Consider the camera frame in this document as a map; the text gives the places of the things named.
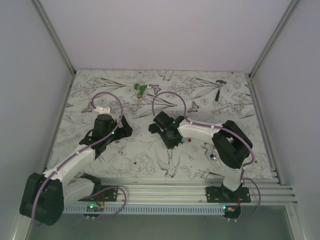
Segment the black fuse box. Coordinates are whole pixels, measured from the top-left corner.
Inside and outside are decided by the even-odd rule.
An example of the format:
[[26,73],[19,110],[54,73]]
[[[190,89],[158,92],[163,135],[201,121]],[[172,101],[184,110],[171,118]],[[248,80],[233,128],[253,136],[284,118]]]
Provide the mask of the black fuse box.
[[153,123],[153,124],[149,125],[148,131],[151,134],[155,134],[155,133],[158,133],[159,131],[161,131],[161,129],[159,128],[159,126],[156,123]]

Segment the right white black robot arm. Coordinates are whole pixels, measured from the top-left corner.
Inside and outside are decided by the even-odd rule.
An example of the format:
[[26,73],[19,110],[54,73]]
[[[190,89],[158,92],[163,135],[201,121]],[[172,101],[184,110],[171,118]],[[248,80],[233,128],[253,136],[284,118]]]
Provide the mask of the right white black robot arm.
[[174,119],[163,111],[153,119],[153,122],[154,124],[149,126],[149,131],[158,133],[167,149],[178,146],[183,138],[212,141],[225,169],[222,198],[231,203],[239,197],[244,167],[249,164],[246,159],[251,156],[253,161],[254,154],[252,142],[235,122],[227,120],[223,124],[209,125],[191,121],[184,116]]

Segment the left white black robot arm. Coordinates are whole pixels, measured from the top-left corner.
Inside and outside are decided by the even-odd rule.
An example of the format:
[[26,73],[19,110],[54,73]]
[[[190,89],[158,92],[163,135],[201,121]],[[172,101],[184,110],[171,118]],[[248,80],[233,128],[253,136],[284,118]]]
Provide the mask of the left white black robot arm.
[[109,114],[99,114],[94,127],[64,161],[42,174],[32,173],[25,184],[19,213],[47,226],[55,224],[65,208],[77,201],[96,201],[104,193],[117,194],[118,186],[102,186],[101,179],[84,173],[85,166],[96,160],[110,143],[129,137],[132,127],[124,116],[119,121]]

